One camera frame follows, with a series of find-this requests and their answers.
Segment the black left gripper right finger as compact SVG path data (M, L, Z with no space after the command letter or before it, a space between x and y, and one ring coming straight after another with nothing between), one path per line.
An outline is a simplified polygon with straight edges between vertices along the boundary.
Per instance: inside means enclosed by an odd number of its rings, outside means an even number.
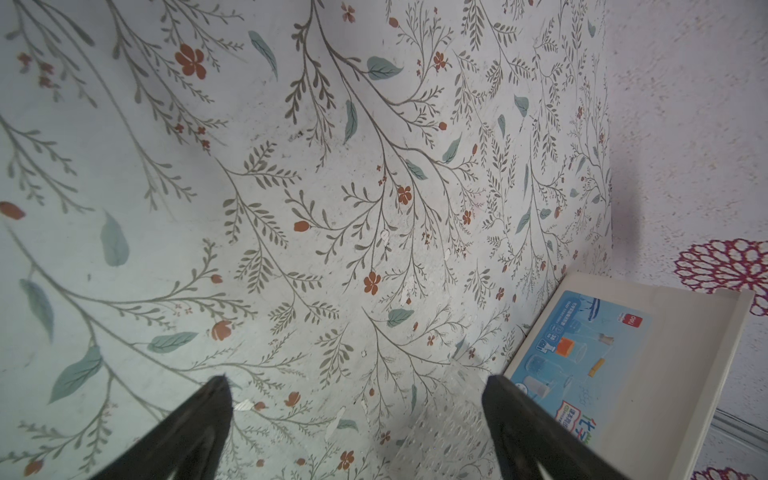
M511 380L487 379L482 407L504 479L623 479Z

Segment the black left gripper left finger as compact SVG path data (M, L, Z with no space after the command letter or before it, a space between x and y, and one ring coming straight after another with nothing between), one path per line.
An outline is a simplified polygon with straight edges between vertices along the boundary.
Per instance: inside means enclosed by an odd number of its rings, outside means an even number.
M231 388L214 376L96 479L213 479L233 417Z

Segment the white plastic storage bin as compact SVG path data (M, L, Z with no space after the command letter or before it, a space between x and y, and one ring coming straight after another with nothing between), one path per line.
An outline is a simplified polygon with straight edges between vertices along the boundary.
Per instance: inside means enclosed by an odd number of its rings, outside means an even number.
M626 476L686 479L753 299L570 273L505 375Z

